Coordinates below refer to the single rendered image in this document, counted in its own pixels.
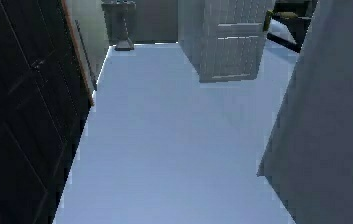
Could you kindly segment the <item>pale grey panelled room door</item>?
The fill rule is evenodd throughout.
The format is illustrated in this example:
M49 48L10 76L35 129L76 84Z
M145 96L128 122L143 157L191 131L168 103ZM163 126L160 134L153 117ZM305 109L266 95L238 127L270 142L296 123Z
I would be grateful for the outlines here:
M178 43L201 83L254 80L276 0L178 0Z

